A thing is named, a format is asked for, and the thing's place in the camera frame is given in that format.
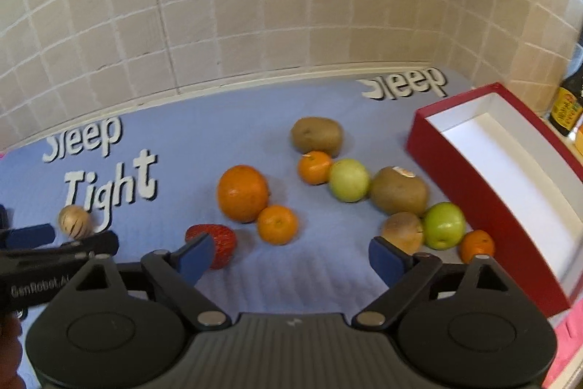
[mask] red box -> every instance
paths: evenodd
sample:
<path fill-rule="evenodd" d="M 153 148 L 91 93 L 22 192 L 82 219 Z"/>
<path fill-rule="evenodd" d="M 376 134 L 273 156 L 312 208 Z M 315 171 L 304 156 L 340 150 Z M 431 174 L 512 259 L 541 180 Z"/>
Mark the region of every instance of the red box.
<path fill-rule="evenodd" d="M 583 165 L 499 83 L 419 109 L 407 151 L 546 316 L 583 290 Z"/>

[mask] striped wooden ball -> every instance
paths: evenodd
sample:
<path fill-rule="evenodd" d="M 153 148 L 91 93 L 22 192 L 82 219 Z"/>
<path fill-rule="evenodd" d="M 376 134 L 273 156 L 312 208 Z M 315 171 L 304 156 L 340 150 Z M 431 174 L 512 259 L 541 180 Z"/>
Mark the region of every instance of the striped wooden ball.
<path fill-rule="evenodd" d="M 65 206 L 59 213 L 60 230 L 73 239 L 83 239 L 93 232 L 91 215 L 78 205 Z"/>

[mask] silver screw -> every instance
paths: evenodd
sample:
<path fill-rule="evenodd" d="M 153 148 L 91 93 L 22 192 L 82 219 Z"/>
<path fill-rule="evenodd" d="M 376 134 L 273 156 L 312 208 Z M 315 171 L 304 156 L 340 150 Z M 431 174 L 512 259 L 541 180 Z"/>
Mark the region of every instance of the silver screw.
<path fill-rule="evenodd" d="M 204 311 L 198 315 L 198 322 L 205 327 L 218 327 L 227 321 L 227 315 L 221 311 Z"/>
<path fill-rule="evenodd" d="M 364 311 L 357 315 L 356 321 L 364 327 L 381 327 L 387 319 L 382 313 L 376 311 Z"/>

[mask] finger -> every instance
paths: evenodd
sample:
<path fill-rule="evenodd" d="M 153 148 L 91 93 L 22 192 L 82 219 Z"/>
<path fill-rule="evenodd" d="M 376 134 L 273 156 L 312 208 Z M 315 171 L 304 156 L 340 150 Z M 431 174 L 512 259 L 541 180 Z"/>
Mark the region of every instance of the finger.
<path fill-rule="evenodd" d="M 0 339 L 0 387 L 11 381 L 22 360 L 22 346 L 16 339 Z"/>
<path fill-rule="evenodd" d="M 0 341 L 3 338 L 18 338 L 22 334 L 22 326 L 18 318 L 14 315 L 7 315 L 2 322 L 0 330 Z"/>
<path fill-rule="evenodd" d="M 8 381 L 8 384 L 2 389 L 26 389 L 26 385 L 20 376 L 16 376 Z"/>

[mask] small orange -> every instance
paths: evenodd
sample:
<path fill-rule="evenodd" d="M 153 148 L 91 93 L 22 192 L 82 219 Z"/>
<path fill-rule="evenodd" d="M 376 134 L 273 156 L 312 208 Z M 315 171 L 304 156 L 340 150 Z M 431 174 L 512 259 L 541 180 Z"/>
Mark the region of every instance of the small orange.
<path fill-rule="evenodd" d="M 297 163 L 297 173 L 308 185 L 321 185 L 328 182 L 332 157 L 319 150 L 301 156 Z"/>
<path fill-rule="evenodd" d="M 230 168 L 217 185 L 217 201 L 221 211 L 231 220 L 251 223 L 267 207 L 267 180 L 250 166 Z"/>
<path fill-rule="evenodd" d="M 268 206 L 257 218 L 257 231 L 261 239 L 281 246 L 290 242 L 297 232 L 297 218 L 285 206 Z"/>
<path fill-rule="evenodd" d="M 465 264 L 469 264 L 476 254 L 488 254 L 493 257 L 495 250 L 494 240 L 482 230 L 475 230 L 466 234 L 458 247 L 459 256 Z"/>

